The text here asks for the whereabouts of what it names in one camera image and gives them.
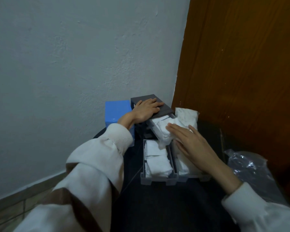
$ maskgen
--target black table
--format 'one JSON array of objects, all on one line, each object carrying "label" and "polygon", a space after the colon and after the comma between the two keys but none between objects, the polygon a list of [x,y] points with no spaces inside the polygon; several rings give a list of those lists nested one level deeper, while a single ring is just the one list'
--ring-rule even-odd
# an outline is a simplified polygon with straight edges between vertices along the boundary
[{"label": "black table", "polygon": [[[220,129],[198,121],[198,131],[218,156],[222,153]],[[103,129],[95,138],[105,132]],[[140,184],[143,171],[143,140],[135,134],[134,147],[124,155],[124,183],[120,197],[112,206],[111,231],[240,231],[221,205],[225,196],[211,179],[166,186],[152,182]]]}]

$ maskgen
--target hand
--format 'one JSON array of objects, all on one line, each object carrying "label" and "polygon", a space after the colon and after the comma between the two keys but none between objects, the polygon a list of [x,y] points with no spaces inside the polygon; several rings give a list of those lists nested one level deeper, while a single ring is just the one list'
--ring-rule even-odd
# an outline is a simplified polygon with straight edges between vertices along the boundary
[{"label": "hand", "polygon": [[145,101],[140,100],[131,112],[123,115],[118,120],[118,124],[123,125],[129,130],[132,125],[147,121],[154,113],[159,112],[159,106],[163,104],[163,102],[157,102],[156,98]]},{"label": "hand", "polygon": [[179,150],[200,170],[209,173],[221,185],[224,191],[230,195],[242,182],[233,174],[224,162],[222,162],[204,137],[191,125],[189,129],[176,124],[168,124],[166,129],[174,134],[181,142],[175,140]]}]

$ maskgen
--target white sweatshirt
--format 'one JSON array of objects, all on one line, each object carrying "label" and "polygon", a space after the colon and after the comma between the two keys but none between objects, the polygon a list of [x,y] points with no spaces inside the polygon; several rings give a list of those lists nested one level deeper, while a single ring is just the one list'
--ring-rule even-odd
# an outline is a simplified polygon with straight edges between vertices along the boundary
[{"label": "white sweatshirt", "polygon": [[[110,231],[112,199],[119,196],[130,132],[111,124],[69,156],[63,179],[15,231]],[[242,231],[290,232],[290,208],[267,203],[244,183],[222,201]]]}]

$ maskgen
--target bubbled wall paint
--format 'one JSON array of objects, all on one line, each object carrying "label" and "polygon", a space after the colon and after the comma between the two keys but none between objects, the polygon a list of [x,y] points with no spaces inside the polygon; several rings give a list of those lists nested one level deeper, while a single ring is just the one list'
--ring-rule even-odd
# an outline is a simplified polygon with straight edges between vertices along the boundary
[{"label": "bubbled wall paint", "polygon": [[56,174],[104,102],[172,103],[189,0],[0,0],[0,197]]}]

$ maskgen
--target blue plastic container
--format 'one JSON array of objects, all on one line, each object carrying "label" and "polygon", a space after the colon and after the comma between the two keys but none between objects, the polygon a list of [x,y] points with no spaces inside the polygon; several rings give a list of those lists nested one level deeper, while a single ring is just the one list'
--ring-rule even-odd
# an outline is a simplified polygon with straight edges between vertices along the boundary
[{"label": "blue plastic container", "polygon": [[[112,123],[117,123],[120,117],[122,117],[124,114],[130,111],[132,111],[130,100],[105,102],[105,126],[106,128]],[[130,133],[133,137],[133,143],[131,144],[131,147],[132,147],[134,146],[134,125],[130,129]]]}]

